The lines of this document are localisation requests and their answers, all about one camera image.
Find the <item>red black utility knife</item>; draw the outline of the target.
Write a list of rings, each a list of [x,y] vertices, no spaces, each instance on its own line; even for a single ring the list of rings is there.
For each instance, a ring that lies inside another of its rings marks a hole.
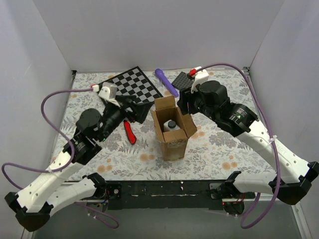
[[[130,142],[131,145],[134,145],[137,142],[137,138],[132,131],[131,124],[127,120],[124,120],[123,125],[125,128],[128,141]]]

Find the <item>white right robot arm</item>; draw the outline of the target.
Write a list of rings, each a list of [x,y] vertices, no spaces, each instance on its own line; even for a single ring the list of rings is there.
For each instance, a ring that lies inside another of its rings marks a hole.
[[[246,192],[272,194],[288,205],[295,205],[307,194],[319,175],[318,162],[301,159],[271,136],[252,110],[230,101],[225,86],[218,81],[207,81],[198,84],[194,91],[181,89],[179,94],[177,105],[182,114],[205,115],[275,169],[264,176],[235,171],[215,189],[216,194],[231,198]]]

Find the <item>white bottle grey cap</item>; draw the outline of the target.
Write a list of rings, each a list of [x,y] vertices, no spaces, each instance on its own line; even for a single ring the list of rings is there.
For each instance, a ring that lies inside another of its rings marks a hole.
[[[168,132],[168,131],[174,131],[174,130],[179,130],[180,127],[177,125],[177,123],[173,120],[168,120],[163,124],[163,131]]]

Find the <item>brown taped cardboard box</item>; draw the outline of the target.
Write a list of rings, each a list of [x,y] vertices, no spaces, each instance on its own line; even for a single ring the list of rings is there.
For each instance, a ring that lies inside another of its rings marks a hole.
[[[188,140],[197,132],[192,117],[181,113],[173,96],[155,99],[155,110],[151,114],[163,159],[184,158]]]

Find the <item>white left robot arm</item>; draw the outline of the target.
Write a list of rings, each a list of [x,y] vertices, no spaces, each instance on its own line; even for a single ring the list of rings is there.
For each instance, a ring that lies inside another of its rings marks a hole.
[[[51,216],[81,199],[103,199],[109,190],[98,173],[59,190],[72,174],[83,168],[100,151],[99,142],[106,140],[124,121],[143,123],[153,103],[136,103],[135,96],[117,96],[117,105],[108,102],[101,114],[87,109],[76,122],[71,144],[66,144],[44,173],[18,192],[5,196],[19,224],[29,232],[44,226]]]

